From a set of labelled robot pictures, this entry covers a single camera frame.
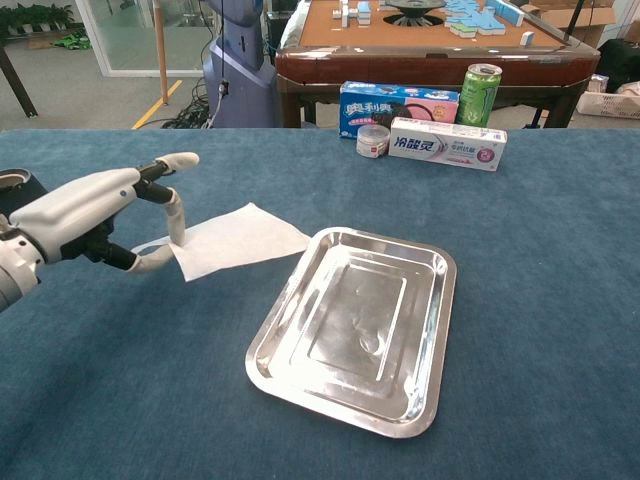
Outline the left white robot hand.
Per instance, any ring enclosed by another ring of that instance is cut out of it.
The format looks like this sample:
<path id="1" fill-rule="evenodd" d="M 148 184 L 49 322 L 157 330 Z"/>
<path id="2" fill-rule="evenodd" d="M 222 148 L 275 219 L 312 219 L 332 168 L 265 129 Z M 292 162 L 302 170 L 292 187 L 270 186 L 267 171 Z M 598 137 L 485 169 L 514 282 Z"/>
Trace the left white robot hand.
<path id="1" fill-rule="evenodd" d="M 199 161 L 193 152 L 178 152 L 157 157 L 143 167 L 78 178 L 11 213 L 8 225 L 33 245 L 47 264 L 84 255 L 92 262 L 132 273 L 159 269 L 173 257 L 171 246 L 185 243 L 186 229 L 181 197 L 156 181 L 193 168 Z M 145 255 L 109 241 L 115 216 L 138 199 L 164 208 L 170 238 L 170 244 Z"/>

